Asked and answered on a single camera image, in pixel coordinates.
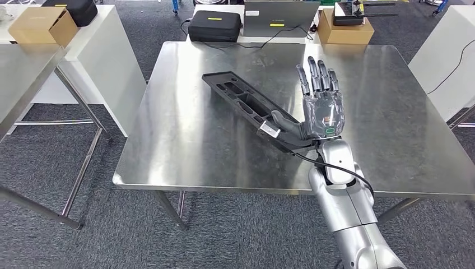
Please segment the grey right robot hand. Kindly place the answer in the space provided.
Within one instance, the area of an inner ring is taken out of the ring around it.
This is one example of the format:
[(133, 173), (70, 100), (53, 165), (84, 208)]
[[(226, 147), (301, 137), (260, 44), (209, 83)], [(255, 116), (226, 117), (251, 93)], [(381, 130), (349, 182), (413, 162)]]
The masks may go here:
[(307, 79), (302, 65), (296, 65), (302, 90), (303, 122), (286, 119), (281, 112), (273, 110), (272, 118), (280, 129), (300, 140), (322, 140), (341, 134), (345, 115), (343, 95), (339, 89), (336, 72), (327, 68), (322, 60), (308, 57), (310, 78)]

